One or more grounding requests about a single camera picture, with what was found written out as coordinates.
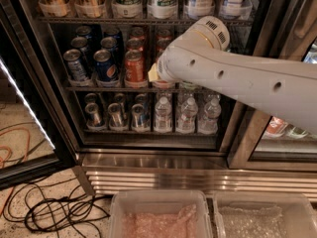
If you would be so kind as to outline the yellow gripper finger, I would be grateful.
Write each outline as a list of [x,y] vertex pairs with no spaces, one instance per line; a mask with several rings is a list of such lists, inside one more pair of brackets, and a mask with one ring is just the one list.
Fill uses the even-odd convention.
[[159,80],[159,74],[158,70],[155,66],[153,66],[150,71],[148,72],[148,77],[150,82],[158,81]]

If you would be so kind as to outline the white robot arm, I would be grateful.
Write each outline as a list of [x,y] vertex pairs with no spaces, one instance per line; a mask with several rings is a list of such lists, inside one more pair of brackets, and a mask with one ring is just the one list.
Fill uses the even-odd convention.
[[317,67],[311,63],[236,55],[224,23],[207,16],[172,41],[149,81],[187,81],[317,133]]

